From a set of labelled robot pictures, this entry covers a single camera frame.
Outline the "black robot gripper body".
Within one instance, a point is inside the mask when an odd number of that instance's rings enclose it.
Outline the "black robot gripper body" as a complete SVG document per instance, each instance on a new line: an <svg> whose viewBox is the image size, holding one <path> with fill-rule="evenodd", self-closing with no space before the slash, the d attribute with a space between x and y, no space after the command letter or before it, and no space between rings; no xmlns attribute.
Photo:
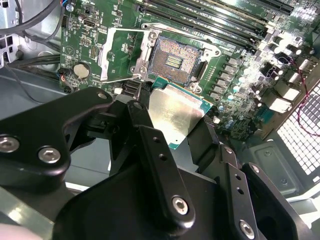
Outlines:
<svg viewBox="0 0 320 240"><path fill-rule="evenodd" d="M195 223L182 240L232 240L228 214L219 208L215 182L179 171L195 207ZM170 240L140 164L73 197L58 214L56 240Z"/></svg>

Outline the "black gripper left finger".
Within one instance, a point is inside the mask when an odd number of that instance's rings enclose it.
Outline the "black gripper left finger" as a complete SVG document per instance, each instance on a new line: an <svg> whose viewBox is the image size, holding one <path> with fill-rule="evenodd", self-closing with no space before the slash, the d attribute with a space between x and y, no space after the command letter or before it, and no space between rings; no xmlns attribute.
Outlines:
<svg viewBox="0 0 320 240"><path fill-rule="evenodd" d="M8 140L0 150L3 186L45 192L56 188L70 167L71 153L104 138L120 164L118 173L141 166L163 229L190 229L195 222L194 206L164 135L138 101L113 101L100 88L89 87L1 120L0 136Z"/></svg>

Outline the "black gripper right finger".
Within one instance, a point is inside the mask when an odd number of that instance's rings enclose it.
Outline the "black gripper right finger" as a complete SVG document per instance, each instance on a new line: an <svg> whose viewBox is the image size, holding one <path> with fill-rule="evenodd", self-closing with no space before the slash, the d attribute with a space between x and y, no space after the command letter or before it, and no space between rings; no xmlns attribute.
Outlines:
<svg viewBox="0 0 320 240"><path fill-rule="evenodd" d="M221 143L204 118L187 136L197 172L215 181L218 229L228 240L308 240L310 229L265 172Z"/></svg>

